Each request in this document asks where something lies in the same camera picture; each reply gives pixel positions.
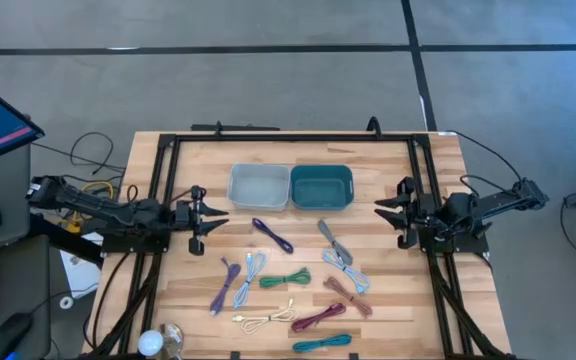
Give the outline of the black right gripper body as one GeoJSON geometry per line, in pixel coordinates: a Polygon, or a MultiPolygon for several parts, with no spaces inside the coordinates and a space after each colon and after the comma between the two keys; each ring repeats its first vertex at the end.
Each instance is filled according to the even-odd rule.
{"type": "Polygon", "coordinates": [[[402,208],[398,236],[398,247],[409,249],[419,242],[418,228],[431,226],[435,212],[435,203],[431,195],[418,191],[417,182],[412,177],[405,177],[397,185],[397,202],[402,208]]]}

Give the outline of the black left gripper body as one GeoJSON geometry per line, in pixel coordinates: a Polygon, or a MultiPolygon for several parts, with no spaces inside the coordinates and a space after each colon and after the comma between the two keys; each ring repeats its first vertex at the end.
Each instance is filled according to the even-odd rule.
{"type": "Polygon", "coordinates": [[[202,240],[201,206],[205,190],[198,185],[193,185],[189,190],[175,198],[175,226],[179,231],[191,231],[188,248],[192,255],[203,255],[205,245],[202,240]]]}

